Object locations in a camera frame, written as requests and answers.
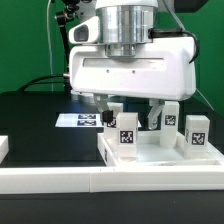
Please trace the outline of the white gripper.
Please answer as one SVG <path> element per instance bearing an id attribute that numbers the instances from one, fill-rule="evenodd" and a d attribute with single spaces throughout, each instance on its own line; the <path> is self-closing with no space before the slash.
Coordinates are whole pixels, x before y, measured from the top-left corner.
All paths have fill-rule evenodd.
<path id="1" fill-rule="evenodd" d="M 95 93 L 103 123 L 113 121 L 107 95 L 150 99 L 147 125 L 155 130 L 164 100 L 186 100 L 196 90 L 193 53 L 190 37 L 156 38 L 138 45 L 133 57 L 107 57 L 102 45 L 76 46 L 70 52 L 70 83 L 77 92 Z"/>

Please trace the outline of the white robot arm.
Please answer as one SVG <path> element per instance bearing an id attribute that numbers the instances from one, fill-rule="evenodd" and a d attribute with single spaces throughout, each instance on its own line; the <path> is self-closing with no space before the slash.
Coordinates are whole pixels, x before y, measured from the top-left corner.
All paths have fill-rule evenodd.
<path id="1" fill-rule="evenodd" d="M 110 95 L 147 98 L 148 127 L 158 126 L 167 100 L 196 91 L 196 36 L 182 24 L 158 29 L 156 13 L 173 14 L 177 0 L 97 0 L 93 16 L 69 31 L 72 88 L 91 93 L 105 122 L 112 120 Z"/>

